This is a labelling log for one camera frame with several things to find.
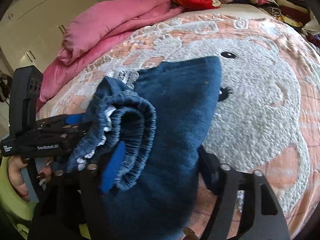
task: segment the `embroidered eye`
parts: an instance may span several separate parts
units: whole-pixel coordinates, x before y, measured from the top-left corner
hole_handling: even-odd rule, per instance
[[[218,102],[226,100],[230,94],[232,94],[232,90],[230,88],[220,88]]]
[[[236,55],[231,52],[222,52],[221,56],[226,57],[226,58],[236,58]]]

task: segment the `maroon garment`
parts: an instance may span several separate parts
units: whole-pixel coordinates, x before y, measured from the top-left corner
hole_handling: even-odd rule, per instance
[[[290,18],[298,22],[301,22],[303,25],[305,25],[307,22],[310,21],[310,14],[308,13],[303,13],[301,11],[298,11],[296,9],[293,9],[287,6],[280,6],[280,9],[283,15],[287,15]]]

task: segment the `cabinet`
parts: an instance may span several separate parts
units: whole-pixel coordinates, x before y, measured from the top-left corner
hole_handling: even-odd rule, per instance
[[[14,8],[6,12],[0,25],[0,46],[11,68],[15,70],[35,65],[43,72],[57,57],[65,27],[97,2],[98,0],[19,0],[13,5]],[[17,17],[6,19],[6,15],[11,13]]]

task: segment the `bed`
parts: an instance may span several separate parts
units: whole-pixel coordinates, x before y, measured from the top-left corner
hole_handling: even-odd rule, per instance
[[[262,170],[283,208],[291,238],[303,239],[307,222],[319,220],[320,57],[292,28],[253,6],[182,13],[137,30],[66,84],[37,118],[85,112],[105,75],[132,85],[141,68],[206,56],[220,58],[226,92],[204,142],[206,150],[237,170]],[[229,237],[236,234],[241,199],[240,193]],[[214,202],[200,178],[188,223],[197,236]]]

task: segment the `pink comforter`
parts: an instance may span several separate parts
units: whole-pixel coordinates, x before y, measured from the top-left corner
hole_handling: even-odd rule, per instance
[[[66,28],[58,57],[43,73],[37,109],[133,31],[182,11],[183,7],[172,5],[170,0],[113,0],[97,3],[80,14]]]

